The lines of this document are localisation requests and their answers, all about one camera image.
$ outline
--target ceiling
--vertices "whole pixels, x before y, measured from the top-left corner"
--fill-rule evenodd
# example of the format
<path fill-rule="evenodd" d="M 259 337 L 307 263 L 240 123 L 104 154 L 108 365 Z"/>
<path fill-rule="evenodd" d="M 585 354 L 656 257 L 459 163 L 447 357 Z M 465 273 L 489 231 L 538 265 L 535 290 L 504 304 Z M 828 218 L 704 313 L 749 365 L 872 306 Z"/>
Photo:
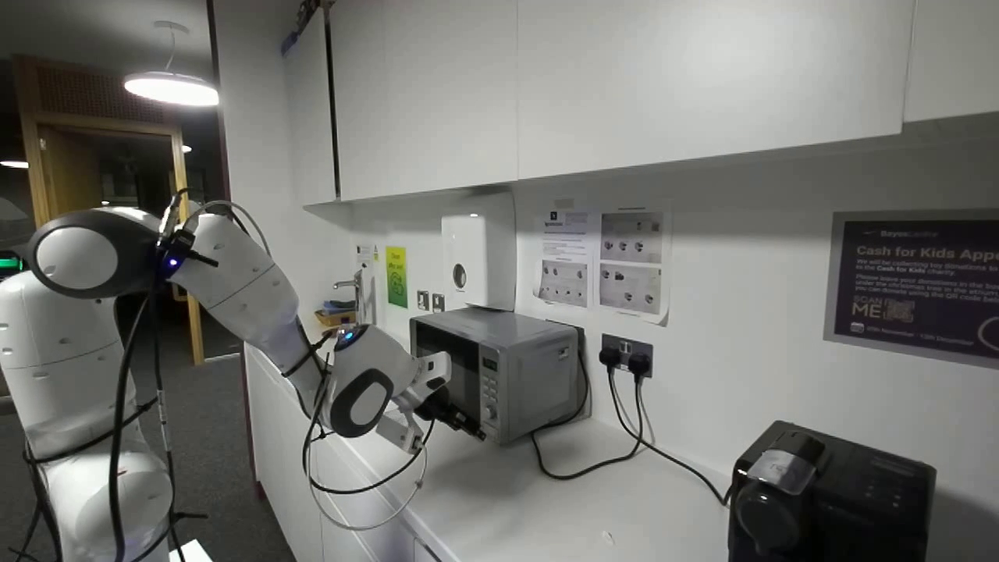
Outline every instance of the ceiling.
<path fill-rule="evenodd" d="M 33 54 L 111 71 L 164 64 L 169 32 L 178 22 L 174 71 L 213 74 L 205 0 L 4 0 L 0 58 Z"/>

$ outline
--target upper cabinet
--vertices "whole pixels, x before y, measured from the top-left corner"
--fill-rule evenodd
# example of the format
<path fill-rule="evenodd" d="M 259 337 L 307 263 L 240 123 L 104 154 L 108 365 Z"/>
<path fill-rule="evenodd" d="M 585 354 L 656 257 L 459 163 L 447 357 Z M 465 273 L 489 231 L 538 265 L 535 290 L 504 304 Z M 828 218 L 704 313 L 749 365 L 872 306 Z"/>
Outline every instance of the upper cabinet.
<path fill-rule="evenodd" d="M 522 178 L 902 124 L 912 0 L 519 0 Z"/>
<path fill-rule="evenodd" d="M 916 0 L 906 117 L 999 111 L 999 2 Z"/>
<path fill-rule="evenodd" d="M 515 181 L 515 2 L 337 0 L 339 196 Z"/>
<path fill-rule="evenodd" d="M 284 54 L 290 181 L 298 206 L 337 201 L 327 24 L 315 10 Z"/>

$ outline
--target dark sign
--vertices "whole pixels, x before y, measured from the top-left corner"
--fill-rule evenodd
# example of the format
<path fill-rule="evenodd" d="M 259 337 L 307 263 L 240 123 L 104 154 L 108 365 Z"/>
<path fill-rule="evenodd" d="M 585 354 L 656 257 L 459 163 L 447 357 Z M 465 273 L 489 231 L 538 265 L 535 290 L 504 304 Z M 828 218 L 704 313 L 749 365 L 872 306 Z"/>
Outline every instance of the dark sign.
<path fill-rule="evenodd" d="M 999 218 L 843 218 L 833 333 L 999 360 Z"/>

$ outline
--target ceiling light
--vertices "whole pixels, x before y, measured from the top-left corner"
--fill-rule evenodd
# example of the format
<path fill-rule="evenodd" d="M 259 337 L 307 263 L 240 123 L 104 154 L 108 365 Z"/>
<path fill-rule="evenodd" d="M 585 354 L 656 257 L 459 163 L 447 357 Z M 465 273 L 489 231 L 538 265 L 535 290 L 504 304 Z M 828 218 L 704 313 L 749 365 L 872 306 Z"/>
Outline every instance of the ceiling light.
<path fill-rule="evenodd" d="M 27 168 L 25 159 L 0 159 L 4 168 Z"/>
<path fill-rule="evenodd" d="M 178 71 L 128 74 L 124 90 L 171 107 L 217 107 L 217 90 L 209 81 Z"/>

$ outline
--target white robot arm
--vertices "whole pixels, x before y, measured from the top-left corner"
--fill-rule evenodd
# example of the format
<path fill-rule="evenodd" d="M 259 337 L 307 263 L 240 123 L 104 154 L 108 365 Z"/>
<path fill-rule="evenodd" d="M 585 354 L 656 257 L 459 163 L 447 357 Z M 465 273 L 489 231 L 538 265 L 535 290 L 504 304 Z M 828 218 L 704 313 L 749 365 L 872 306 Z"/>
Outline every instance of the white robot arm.
<path fill-rule="evenodd" d="M 169 233 L 163 225 L 139 210 L 73 212 L 33 233 L 31 272 L 0 285 L 0 365 L 31 451 L 49 458 L 40 473 L 59 521 L 63 559 L 114 551 L 108 446 L 85 443 L 111 430 L 120 341 L 108 304 L 120 293 L 145 293 L 164 281 L 183 288 L 230 333 L 262 348 L 296 387 L 307 415 L 339 437 L 369 433 L 391 399 L 405 411 L 432 402 L 433 417 L 465 425 L 455 409 L 440 409 L 447 357 L 432 372 L 383 330 L 351 327 L 333 341 L 327 367 L 307 341 L 290 281 L 234 218 L 201 212 Z M 124 559 L 133 559 L 163 537 L 171 504 L 164 467 L 133 426 L 124 430 L 117 490 L 128 521 Z"/>

